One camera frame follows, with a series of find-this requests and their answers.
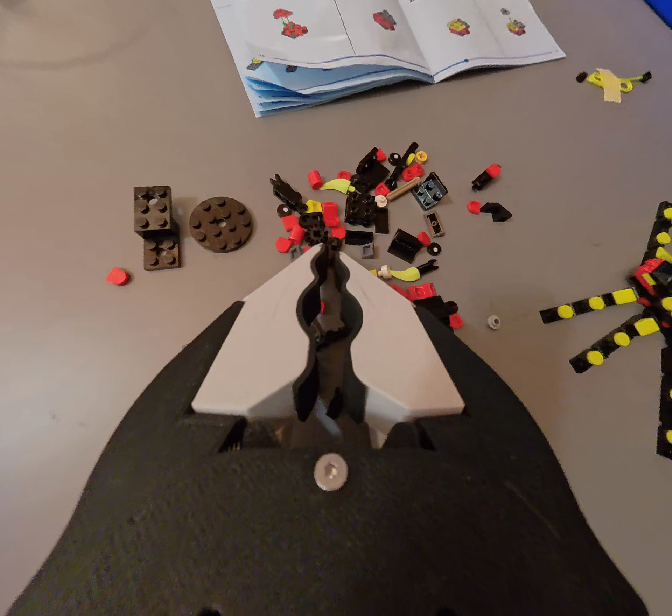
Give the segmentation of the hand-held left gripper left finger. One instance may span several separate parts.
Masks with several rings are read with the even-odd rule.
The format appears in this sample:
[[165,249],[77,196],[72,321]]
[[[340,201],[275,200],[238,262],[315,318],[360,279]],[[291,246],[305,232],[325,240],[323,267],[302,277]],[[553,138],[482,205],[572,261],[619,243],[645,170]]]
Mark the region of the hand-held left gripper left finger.
[[277,426],[315,414],[336,436],[320,399],[313,327],[329,257],[324,244],[314,246],[248,294],[192,402],[196,412]]

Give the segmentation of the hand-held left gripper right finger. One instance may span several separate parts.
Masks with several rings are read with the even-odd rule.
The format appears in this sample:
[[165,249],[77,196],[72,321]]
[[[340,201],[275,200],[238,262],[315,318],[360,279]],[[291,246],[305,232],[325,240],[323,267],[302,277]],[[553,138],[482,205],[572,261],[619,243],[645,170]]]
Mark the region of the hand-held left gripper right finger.
[[343,252],[334,271],[348,327],[341,391],[382,448],[395,425],[461,414],[465,402],[413,304]]

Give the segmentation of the pile of small lego pieces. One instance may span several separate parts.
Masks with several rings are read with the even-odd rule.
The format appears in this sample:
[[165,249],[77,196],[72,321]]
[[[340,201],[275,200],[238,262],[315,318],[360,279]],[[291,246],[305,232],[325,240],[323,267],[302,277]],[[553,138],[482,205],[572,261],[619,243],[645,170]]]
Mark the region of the pile of small lego pieces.
[[[402,154],[387,154],[374,147],[358,162],[353,173],[342,170],[330,181],[325,181],[317,170],[309,172],[308,182],[313,190],[344,195],[342,212],[335,201],[303,199],[288,182],[275,175],[270,183],[280,201],[277,214],[285,231],[277,238],[275,249],[297,259],[317,244],[325,244],[336,252],[344,246],[353,246],[360,250],[362,259],[373,260],[376,236],[391,236],[387,252],[406,267],[397,271],[383,265],[371,273],[452,330],[462,328],[464,322],[458,305],[442,300],[432,283],[421,283],[422,278],[438,268],[437,257],[441,253],[438,239],[444,229],[431,207],[447,194],[435,173],[425,175],[426,161],[426,152],[413,142]],[[408,193],[424,208],[424,229],[418,234],[400,228],[391,233],[390,203]]]

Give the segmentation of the black yellow lego spider model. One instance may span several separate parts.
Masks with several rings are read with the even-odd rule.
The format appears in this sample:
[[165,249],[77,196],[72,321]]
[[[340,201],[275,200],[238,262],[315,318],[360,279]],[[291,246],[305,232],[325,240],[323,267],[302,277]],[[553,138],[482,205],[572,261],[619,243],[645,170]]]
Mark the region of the black yellow lego spider model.
[[576,373],[601,366],[635,338],[661,335],[660,402],[657,454],[671,459],[671,202],[658,205],[643,258],[625,288],[540,311],[544,324],[569,320],[614,306],[635,305],[640,311],[570,360]]

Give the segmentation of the brown round lego plate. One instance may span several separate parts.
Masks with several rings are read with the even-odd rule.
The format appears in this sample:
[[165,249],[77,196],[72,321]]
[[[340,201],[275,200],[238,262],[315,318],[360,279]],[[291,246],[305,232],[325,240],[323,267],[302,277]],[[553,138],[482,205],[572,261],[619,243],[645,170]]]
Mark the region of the brown round lego plate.
[[204,249],[214,253],[237,251],[253,234],[253,217],[240,201],[230,197],[211,197],[193,209],[189,231]]

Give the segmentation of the black square lego plate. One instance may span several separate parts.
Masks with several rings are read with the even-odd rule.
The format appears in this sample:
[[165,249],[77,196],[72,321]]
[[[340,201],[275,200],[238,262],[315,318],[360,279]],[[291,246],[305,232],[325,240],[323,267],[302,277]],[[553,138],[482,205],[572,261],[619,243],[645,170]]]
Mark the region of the black square lego plate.
[[143,268],[152,272],[181,268],[180,236],[172,232],[143,240]]

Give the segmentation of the brown square lego bricks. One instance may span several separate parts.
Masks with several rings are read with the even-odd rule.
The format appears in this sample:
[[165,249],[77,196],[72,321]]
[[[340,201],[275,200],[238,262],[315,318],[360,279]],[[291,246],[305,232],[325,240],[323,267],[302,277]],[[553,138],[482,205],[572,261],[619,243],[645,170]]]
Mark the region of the brown square lego bricks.
[[133,196],[134,232],[142,239],[179,234],[179,226],[173,217],[170,186],[135,187]]

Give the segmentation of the black and red lego piece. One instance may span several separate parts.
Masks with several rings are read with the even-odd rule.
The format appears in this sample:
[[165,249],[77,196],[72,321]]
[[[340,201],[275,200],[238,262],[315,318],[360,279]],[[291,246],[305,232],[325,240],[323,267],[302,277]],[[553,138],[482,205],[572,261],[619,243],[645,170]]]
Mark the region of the black and red lego piece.
[[488,184],[494,181],[501,174],[501,166],[499,164],[491,164],[482,173],[472,180],[471,188],[473,191],[481,191]]

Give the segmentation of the lego instruction booklet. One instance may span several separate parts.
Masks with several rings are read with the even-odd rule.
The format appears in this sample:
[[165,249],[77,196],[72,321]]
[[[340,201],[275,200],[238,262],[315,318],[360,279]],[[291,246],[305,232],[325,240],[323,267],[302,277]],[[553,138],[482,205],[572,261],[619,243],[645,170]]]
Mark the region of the lego instruction booklet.
[[529,0],[210,0],[257,118],[565,58]]

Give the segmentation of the beige tape strip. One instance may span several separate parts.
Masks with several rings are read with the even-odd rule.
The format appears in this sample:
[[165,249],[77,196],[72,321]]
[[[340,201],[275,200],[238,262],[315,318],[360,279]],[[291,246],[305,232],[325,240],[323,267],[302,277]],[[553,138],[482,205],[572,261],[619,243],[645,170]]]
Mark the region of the beige tape strip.
[[622,88],[620,78],[612,71],[605,68],[595,70],[595,82],[603,91],[605,102],[618,103],[622,101]]

